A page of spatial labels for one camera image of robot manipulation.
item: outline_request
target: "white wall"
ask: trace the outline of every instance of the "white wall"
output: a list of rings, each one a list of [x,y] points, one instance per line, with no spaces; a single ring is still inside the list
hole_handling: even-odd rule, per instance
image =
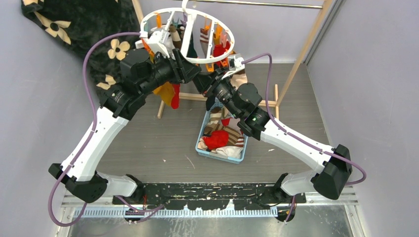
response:
[[[26,19],[20,2],[1,3],[0,236],[52,236],[48,173],[91,123],[81,61]],[[64,189],[57,191],[55,209]]]
[[[181,7],[181,1],[141,0],[144,16],[154,10]],[[321,5],[319,0],[262,0],[261,2]],[[226,24],[236,38],[235,51],[243,57],[251,58],[270,52],[274,62],[293,63],[298,57],[304,41],[319,12],[316,9],[299,9],[269,6],[249,6],[237,4],[198,2],[196,10],[216,17]],[[199,19],[194,29],[195,49],[203,57],[199,44],[199,28],[204,26],[204,18]],[[258,62],[267,62],[262,58]]]
[[[348,0],[309,65],[331,142],[368,173],[355,190],[372,237],[419,236],[418,11]]]

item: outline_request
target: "wooden frame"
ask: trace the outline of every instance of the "wooden frame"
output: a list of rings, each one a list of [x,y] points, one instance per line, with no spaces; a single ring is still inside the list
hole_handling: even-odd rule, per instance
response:
[[[323,21],[325,20],[327,13],[333,3],[333,0],[320,0],[323,2],[322,6],[314,6],[314,5],[301,5],[301,4],[286,4],[286,3],[263,3],[263,2],[248,2],[248,1],[234,1],[228,2],[225,0],[196,0],[201,2],[218,2],[218,3],[229,3],[229,4],[243,4],[243,5],[261,5],[261,6],[277,6],[277,7],[292,7],[292,8],[306,8],[306,9],[319,9],[319,13],[316,17],[316,20],[311,28],[311,31],[305,40],[304,46],[301,49],[300,54],[295,61],[293,68],[291,69],[290,74],[281,89],[281,92],[278,94],[278,85],[274,85],[274,95],[275,101],[269,101],[268,106],[271,108],[275,108],[275,117],[279,119],[279,105],[281,104],[291,82],[294,79],[295,74],[297,73],[300,64],[303,62],[308,50],[310,49],[311,45],[313,44],[313,40],[315,39],[320,27],[322,26]],[[132,4],[134,6],[135,14],[137,15],[138,22],[141,23],[142,19],[144,18],[141,5],[139,0],[132,0]],[[200,94],[191,94],[191,93],[183,93],[179,94],[179,99],[182,100],[195,100],[195,101],[206,101],[207,99],[200,95]],[[263,100],[260,103],[260,106],[266,106],[265,101]],[[157,113],[157,118],[161,119],[163,115],[163,110],[165,107],[165,103],[161,101],[160,107]]]

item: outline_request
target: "plastic basket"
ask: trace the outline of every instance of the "plastic basket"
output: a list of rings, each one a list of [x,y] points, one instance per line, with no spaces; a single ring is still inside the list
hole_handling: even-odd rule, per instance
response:
[[[205,113],[204,121],[202,122],[202,126],[201,126],[201,132],[199,133],[198,140],[197,140],[197,143],[195,145],[195,150],[198,152],[198,154],[200,156],[203,156],[203,157],[209,157],[209,158],[213,158],[213,159],[227,161],[227,162],[234,163],[234,164],[240,164],[240,162],[242,162],[243,159],[245,158],[246,147],[247,147],[247,144],[248,144],[248,137],[246,135],[243,136],[244,137],[244,146],[243,146],[243,150],[242,150],[242,153],[240,155],[240,158],[227,157],[227,156],[223,156],[223,155],[219,155],[219,154],[216,154],[216,153],[207,152],[207,151],[198,149],[199,139],[203,136],[204,128],[206,127],[206,125],[208,124],[208,121],[210,119],[211,110],[215,107],[223,107],[223,104],[221,104],[218,100],[215,100],[215,103],[211,107],[211,109]]]

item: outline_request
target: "yellow flower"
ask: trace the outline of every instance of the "yellow flower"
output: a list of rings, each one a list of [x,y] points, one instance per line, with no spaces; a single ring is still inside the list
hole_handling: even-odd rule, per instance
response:
[[[126,52],[129,50],[130,46],[127,41],[119,44],[118,39],[111,40],[111,49],[108,50],[108,56],[110,59],[114,59],[115,56],[118,60],[123,60],[125,58]]]
[[[37,12],[35,12],[35,15],[42,23],[42,25],[46,27],[45,31],[48,32],[48,34],[52,35],[54,38],[59,36],[65,43],[71,44],[71,40],[68,37],[67,32],[63,30],[63,28],[69,27],[71,22],[51,21]]]
[[[105,81],[106,81],[106,83],[99,82],[96,86],[98,86],[98,87],[100,87],[104,90],[107,90],[107,89],[111,88],[112,85],[117,83],[115,81],[114,77],[110,76],[110,75],[105,76]]]
[[[27,6],[27,5],[29,5],[29,4],[33,4],[33,3],[38,4],[38,0],[23,0],[23,4],[24,4],[25,6]]]

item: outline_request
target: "yellow cloth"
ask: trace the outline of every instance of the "yellow cloth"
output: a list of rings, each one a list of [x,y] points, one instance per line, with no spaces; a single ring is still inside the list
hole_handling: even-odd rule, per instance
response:
[[[162,86],[157,87],[155,90],[153,90],[153,93],[155,95],[159,95],[166,105],[171,106],[171,100],[174,97],[174,89],[169,82],[166,82]]]

